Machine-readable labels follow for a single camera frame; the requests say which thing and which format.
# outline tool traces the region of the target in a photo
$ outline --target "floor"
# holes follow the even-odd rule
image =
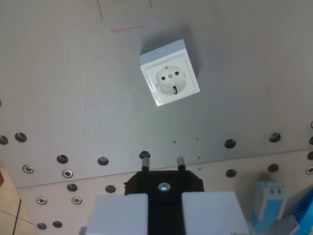
[[[0,187],[0,234],[12,235],[20,197],[0,159],[0,171],[4,183]],[[31,223],[24,206],[21,204],[14,235],[36,235],[37,231]]]

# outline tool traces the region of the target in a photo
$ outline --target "white wall outlet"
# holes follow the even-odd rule
[[[183,39],[142,54],[140,68],[157,106],[200,91]]]

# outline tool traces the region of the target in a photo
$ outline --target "metal grommet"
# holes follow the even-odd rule
[[[23,171],[27,174],[31,174],[34,172],[34,168],[31,165],[24,165]]]
[[[40,205],[44,205],[47,203],[47,199],[45,199],[44,197],[37,197],[36,201]]]
[[[313,165],[309,166],[306,170],[305,173],[307,173],[308,175],[313,174]]]
[[[64,170],[62,172],[62,175],[65,177],[65,178],[70,178],[73,176],[73,172],[71,170]]]
[[[169,183],[161,183],[157,188],[162,192],[166,192],[171,189],[171,185]]]
[[[81,204],[82,203],[82,199],[80,197],[73,197],[72,198],[72,203],[74,203],[74,204]]]

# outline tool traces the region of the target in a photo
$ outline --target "white pegboard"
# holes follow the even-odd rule
[[[289,201],[285,213],[288,213],[289,209],[313,187],[313,175],[305,173],[306,168],[313,165],[313,161],[307,159],[308,153],[307,150],[301,150],[245,159],[194,164],[187,166],[187,169],[203,179],[205,191],[235,191],[245,217],[249,219],[256,180],[271,179],[286,184],[289,191]],[[136,161],[138,166],[140,166],[140,163],[140,160]],[[269,173],[267,168],[270,164],[278,164],[279,170]],[[235,169],[237,175],[234,178],[227,178],[225,172],[228,169]],[[115,194],[123,195],[123,183],[133,175],[134,173],[127,173],[72,181],[71,183],[78,186],[76,192],[67,190],[69,182],[19,188],[18,192],[34,225],[37,223],[47,225],[46,230],[38,230],[38,235],[78,234],[79,229],[88,224],[95,198],[108,195],[105,187],[114,185],[116,187]],[[47,204],[37,204],[36,198],[39,196],[45,197]],[[73,204],[71,199],[74,196],[81,197],[82,204]],[[63,227],[54,228],[52,222],[56,220],[61,221]]]
[[[70,180],[133,172],[143,150],[155,169],[177,156],[198,164],[311,147],[313,1],[97,2],[0,0],[0,155],[16,187],[62,182],[64,169]],[[139,55],[181,38],[201,92],[156,107]]]

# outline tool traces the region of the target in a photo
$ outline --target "black hole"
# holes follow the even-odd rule
[[[116,188],[113,185],[106,186],[106,192],[114,193],[115,191],[116,191]]]
[[[142,151],[140,154],[139,154],[139,157],[141,158],[141,159],[143,159],[143,158],[150,158],[150,153],[148,152],[148,151]]]
[[[75,191],[77,191],[77,185],[76,184],[68,184],[67,185],[67,189],[69,190],[69,191],[71,191],[71,192],[75,192]]]
[[[26,135],[22,132],[16,133],[14,137],[18,142],[25,142],[27,140]]]
[[[68,162],[68,158],[67,158],[67,156],[65,156],[65,155],[59,155],[59,156],[57,157],[57,161],[58,161],[59,163],[65,164],[65,163]]]
[[[308,158],[309,160],[313,160],[313,151],[310,152],[310,153],[308,153],[307,158]]]
[[[237,175],[237,172],[234,169],[230,169],[226,172],[226,176],[229,178],[235,177],[236,175]]]
[[[228,139],[228,140],[225,141],[224,146],[225,146],[226,148],[233,148],[233,147],[236,146],[236,141],[233,140],[233,139]]]
[[[279,142],[280,138],[281,138],[280,134],[278,134],[278,133],[273,133],[273,134],[271,134],[271,135],[269,136],[269,139],[268,139],[268,140],[269,140],[270,142],[272,142],[272,143],[276,143],[276,142]]]
[[[39,228],[41,230],[45,230],[47,228],[47,225],[44,223],[39,223],[39,224],[37,224],[37,228]]]
[[[100,157],[98,158],[98,163],[100,165],[107,165],[109,164],[109,159],[107,159],[106,157]]]
[[[9,143],[8,138],[5,136],[0,136],[0,144],[6,145],[7,143]]]
[[[277,164],[271,164],[268,166],[269,172],[276,172],[276,171],[278,171],[278,169],[279,169],[279,166]]]
[[[54,227],[56,227],[56,228],[60,228],[60,227],[62,227],[62,223],[60,222],[60,221],[54,221],[53,223],[52,223],[52,225],[54,226]]]

